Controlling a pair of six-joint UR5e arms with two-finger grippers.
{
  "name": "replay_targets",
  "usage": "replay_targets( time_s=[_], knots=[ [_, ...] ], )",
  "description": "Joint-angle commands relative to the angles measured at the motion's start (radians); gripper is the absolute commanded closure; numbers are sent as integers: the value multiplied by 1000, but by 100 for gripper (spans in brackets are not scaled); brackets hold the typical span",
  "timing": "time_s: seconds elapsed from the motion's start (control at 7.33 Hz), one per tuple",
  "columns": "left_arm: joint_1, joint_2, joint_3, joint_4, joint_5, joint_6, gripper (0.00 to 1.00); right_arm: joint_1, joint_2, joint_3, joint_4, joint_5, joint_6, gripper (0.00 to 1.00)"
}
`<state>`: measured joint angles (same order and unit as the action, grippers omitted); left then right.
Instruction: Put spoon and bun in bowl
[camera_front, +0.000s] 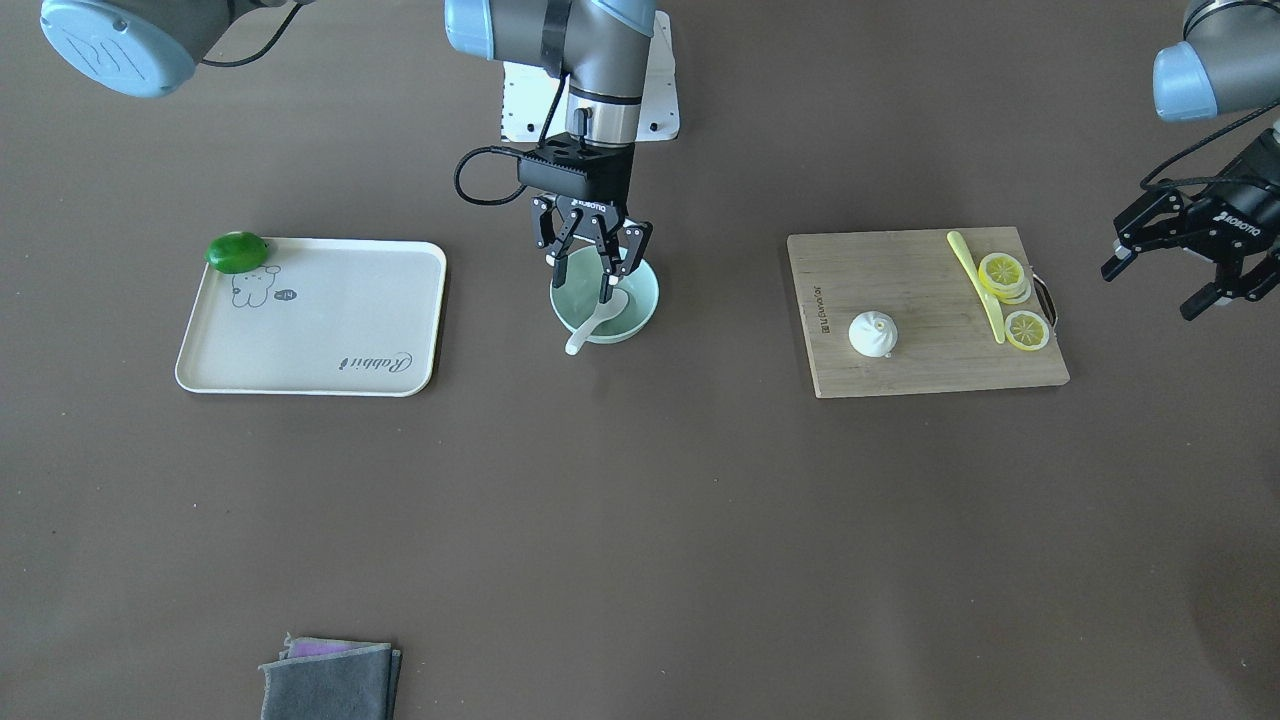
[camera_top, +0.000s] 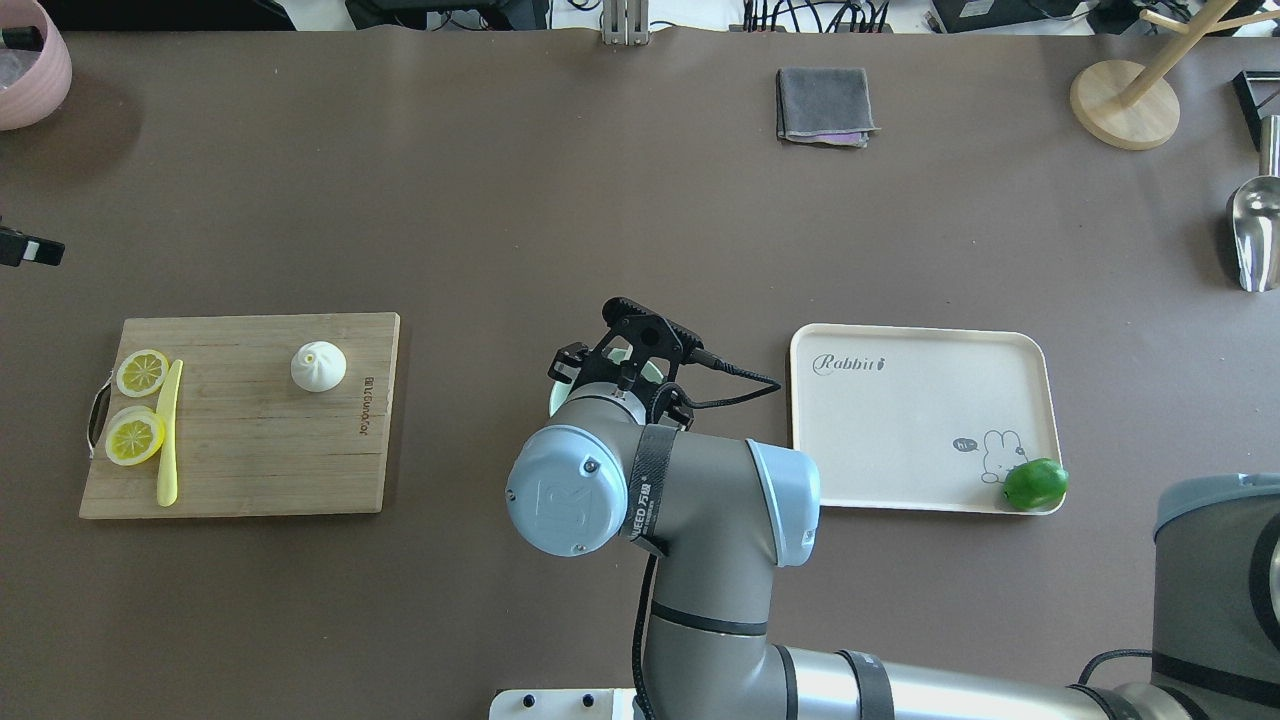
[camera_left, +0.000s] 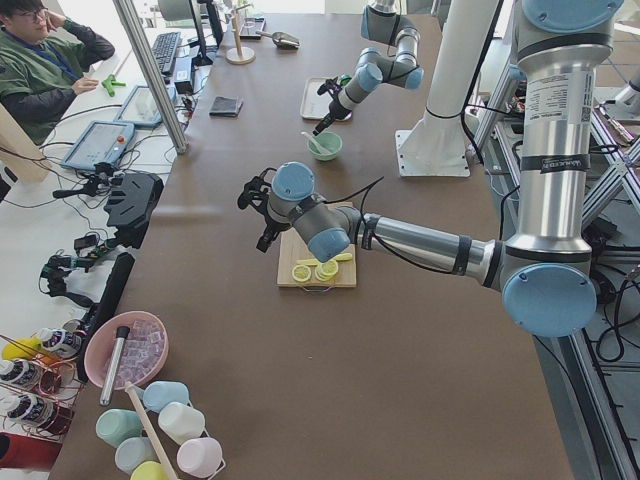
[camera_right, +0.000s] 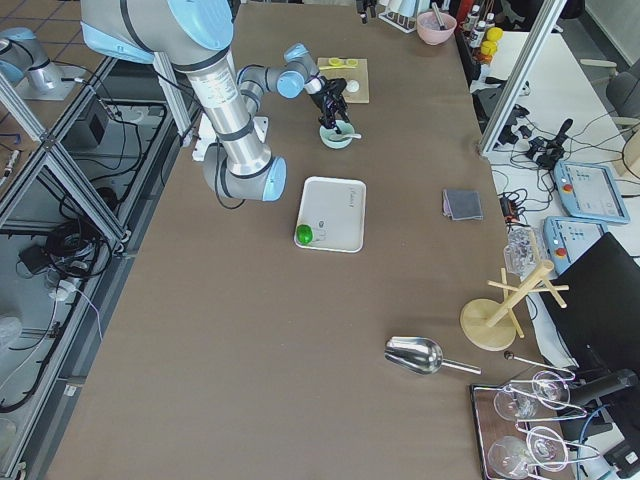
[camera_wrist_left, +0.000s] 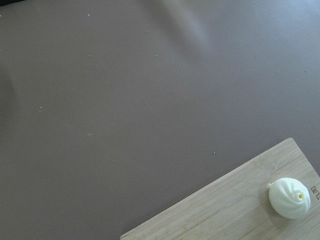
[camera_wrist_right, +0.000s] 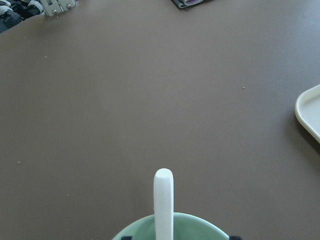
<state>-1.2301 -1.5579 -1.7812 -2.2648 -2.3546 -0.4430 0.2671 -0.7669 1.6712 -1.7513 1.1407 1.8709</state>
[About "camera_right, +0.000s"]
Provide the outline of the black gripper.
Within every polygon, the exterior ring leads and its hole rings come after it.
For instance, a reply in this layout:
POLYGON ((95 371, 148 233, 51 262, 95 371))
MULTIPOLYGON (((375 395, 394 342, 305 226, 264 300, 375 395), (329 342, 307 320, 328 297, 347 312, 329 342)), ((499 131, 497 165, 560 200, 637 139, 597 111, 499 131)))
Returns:
MULTIPOLYGON (((360 12, 359 15, 362 23, 368 23, 366 10, 360 12)), ((311 94, 310 97, 320 110, 320 124, 326 129, 333 129, 334 120, 337 115, 339 115, 344 122, 349 123, 350 119, 347 115, 348 105, 343 96, 347 81, 344 78, 327 79, 326 77, 320 77, 319 80, 321 82, 320 90, 311 94)))

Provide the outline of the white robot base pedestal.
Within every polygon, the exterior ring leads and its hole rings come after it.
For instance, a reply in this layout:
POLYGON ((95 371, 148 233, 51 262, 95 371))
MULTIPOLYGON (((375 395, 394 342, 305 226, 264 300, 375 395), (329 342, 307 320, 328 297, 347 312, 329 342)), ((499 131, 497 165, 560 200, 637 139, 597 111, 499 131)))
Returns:
MULTIPOLYGON (((269 120, 265 116, 255 116, 253 118, 254 130, 259 140, 264 143, 267 136, 269 120)), ((210 145, 218 142, 217 134, 209 118, 202 114, 198 126, 197 134, 194 136, 196 144, 192 152, 192 159, 196 162, 202 162, 210 145)))

